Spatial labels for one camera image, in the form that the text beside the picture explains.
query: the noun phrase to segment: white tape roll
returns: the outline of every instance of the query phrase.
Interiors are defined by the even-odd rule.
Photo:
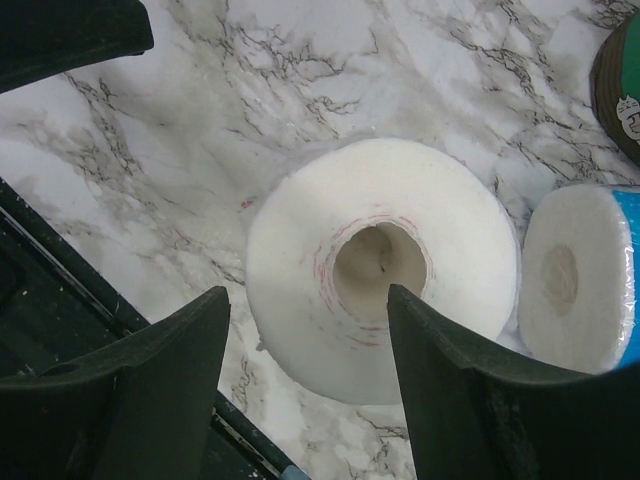
[[[308,389],[400,401],[386,313],[392,283],[495,339],[519,249],[495,197],[454,159],[396,139],[354,143],[286,178],[249,232],[246,282],[267,350]]]
[[[640,358],[638,232],[638,190],[577,185],[544,197],[525,238],[518,311],[536,358],[587,373]]]

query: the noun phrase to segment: roll center hole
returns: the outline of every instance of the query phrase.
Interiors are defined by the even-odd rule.
[[[366,227],[338,252],[333,283],[349,313],[368,323],[387,321],[387,294],[393,283],[420,295],[430,260],[416,241],[393,223]]]
[[[558,316],[571,310],[578,295],[578,267],[573,251],[567,245],[549,250],[541,264],[542,292]]]

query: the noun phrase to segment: white marble table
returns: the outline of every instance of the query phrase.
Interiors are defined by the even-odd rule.
[[[636,183],[588,72],[613,0],[145,0],[156,47],[0,96],[0,176],[152,321],[229,289],[220,389],[314,478],[414,478],[401,408],[295,384],[247,308],[247,206],[309,142],[419,140],[524,233],[570,183]]]

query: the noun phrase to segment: blue label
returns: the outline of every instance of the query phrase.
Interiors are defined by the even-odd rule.
[[[633,295],[636,298],[636,288],[640,285],[640,194],[634,192],[623,192],[613,190],[613,198],[616,199],[622,213],[627,217],[629,230],[631,231],[631,247],[633,249]],[[631,338],[627,349],[624,351],[619,367],[624,367],[640,360],[640,328],[637,327],[640,321],[640,308],[634,308],[634,328],[631,331]]]

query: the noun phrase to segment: white print on green label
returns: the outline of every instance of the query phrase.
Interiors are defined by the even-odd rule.
[[[624,133],[640,144],[640,102],[627,95],[618,100],[616,112]]]

